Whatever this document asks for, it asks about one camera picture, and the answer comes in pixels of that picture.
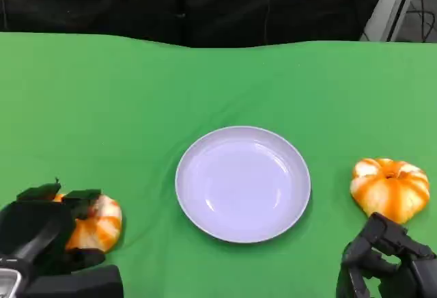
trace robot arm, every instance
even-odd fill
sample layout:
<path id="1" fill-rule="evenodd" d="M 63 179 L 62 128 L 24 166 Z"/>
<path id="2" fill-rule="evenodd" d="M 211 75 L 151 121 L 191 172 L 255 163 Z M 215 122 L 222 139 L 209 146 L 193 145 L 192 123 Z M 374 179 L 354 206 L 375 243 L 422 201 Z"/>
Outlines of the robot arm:
<path id="1" fill-rule="evenodd" d="M 401 263 L 388 263 L 382 254 L 397 256 Z M 364 277 L 381 279 L 382 298 L 437 297 L 435 253 L 412 240 L 407 229 L 378 213 L 371 215 L 343 252 L 337 298 L 370 298 Z"/>

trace table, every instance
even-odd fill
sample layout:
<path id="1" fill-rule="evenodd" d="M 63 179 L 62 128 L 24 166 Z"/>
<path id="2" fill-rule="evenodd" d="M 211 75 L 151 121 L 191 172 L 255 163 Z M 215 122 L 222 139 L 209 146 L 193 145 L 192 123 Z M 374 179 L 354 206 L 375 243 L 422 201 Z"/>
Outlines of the table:
<path id="1" fill-rule="evenodd" d="M 55 176 L 65 191 L 117 199 L 124 235 L 107 258 L 127 298 L 333 297 L 342 249 L 365 223 L 349 194 L 354 163 L 404 159 L 432 188 L 437 178 L 432 44 L 219 50 L 2 33 L 0 46 L 0 204 Z M 174 193 L 189 145 L 239 124 L 292 142 L 313 185 L 303 218 L 256 245 L 205 235 Z M 437 249 L 436 221 L 432 199 L 411 235 Z"/>

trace pumpkin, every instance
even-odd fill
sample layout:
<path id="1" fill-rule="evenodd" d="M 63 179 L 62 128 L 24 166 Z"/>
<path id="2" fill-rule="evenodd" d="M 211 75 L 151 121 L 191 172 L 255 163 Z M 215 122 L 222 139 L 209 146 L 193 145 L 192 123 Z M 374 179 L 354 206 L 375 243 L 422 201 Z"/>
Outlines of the pumpkin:
<path id="1" fill-rule="evenodd" d="M 405 161 L 363 159 L 354 167 L 350 193 L 367 216 L 378 212 L 403 224 L 428 203 L 429 182 Z"/>

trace robotic hand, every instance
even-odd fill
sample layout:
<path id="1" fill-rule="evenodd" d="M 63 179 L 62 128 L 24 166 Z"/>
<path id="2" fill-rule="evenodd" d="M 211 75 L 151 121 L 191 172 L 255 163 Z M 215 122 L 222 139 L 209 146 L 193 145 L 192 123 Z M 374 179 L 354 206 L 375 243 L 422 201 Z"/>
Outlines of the robotic hand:
<path id="1" fill-rule="evenodd" d="M 30 188 L 0 212 L 0 298 L 122 298 L 115 265 L 99 249 L 66 250 L 75 219 L 86 219 L 100 190 L 73 191 L 61 202 L 53 184 Z"/>
<path id="2" fill-rule="evenodd" d="M 387 262 L 381 253 L 397 256 L 400 264 Z M 435 253 L 427 245 L 412 240 L 407 229 L 378 213 L 371 215 L 358 236 L 346 246 L 336 297 L 370 298 L 363 277 L 381 280 L 382 298 L 437 298 Z"/>

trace orange and white pumpkin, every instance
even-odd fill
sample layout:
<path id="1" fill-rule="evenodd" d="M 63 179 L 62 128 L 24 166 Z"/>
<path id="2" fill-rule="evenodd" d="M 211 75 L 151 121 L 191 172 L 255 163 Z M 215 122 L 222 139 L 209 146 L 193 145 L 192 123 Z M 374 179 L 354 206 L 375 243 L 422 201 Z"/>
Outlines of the orange and white pumpkin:
<path id="1" fill-rule="evenodd" d="M 53 201 L 60 202 L 64 194 L 57 194 Z M 76 219 L 76 228 L 66 249 L 97 248 L 110 250 L 118 241 L 122 231 L 122 209 L 119 204 L 101 195 L 89 210 L 87 219 Z"/>
<path id="2" fill-rule="evenodd" d="M 350 193 L 364 212 L 403 224 L 429 201 L 425 172 L 405 161 L 363 159 L 353 171 Z"/>

